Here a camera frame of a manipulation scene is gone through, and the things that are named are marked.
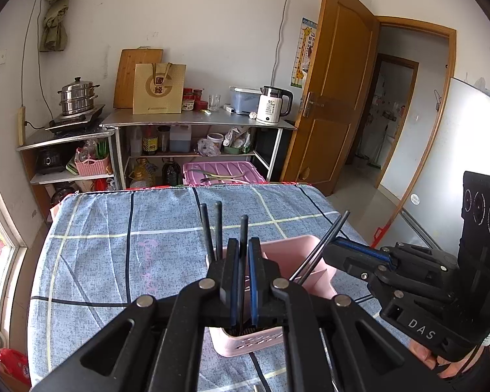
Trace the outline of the right human hand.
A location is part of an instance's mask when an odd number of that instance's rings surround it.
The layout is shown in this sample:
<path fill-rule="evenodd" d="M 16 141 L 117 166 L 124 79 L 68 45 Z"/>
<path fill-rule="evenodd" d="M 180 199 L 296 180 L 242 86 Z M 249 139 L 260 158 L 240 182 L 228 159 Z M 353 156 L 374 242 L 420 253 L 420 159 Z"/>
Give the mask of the right human hand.
<path fill-rule="evenodd" d="M 408 345 L 409 351 L 419 359 L 429 370 L 440 370 L 437 373 L 441 379 L 455 379 L 469 372 L 476 365 L 479 365 L 483 358 L 489 357 L 489 348 L 480 346 L 473 349 L 463 359 L 459 361 L 450 361 L 441 356 L 435 355 L 430 349 L 426 348 L 419 342 L 410 340 Z"/>

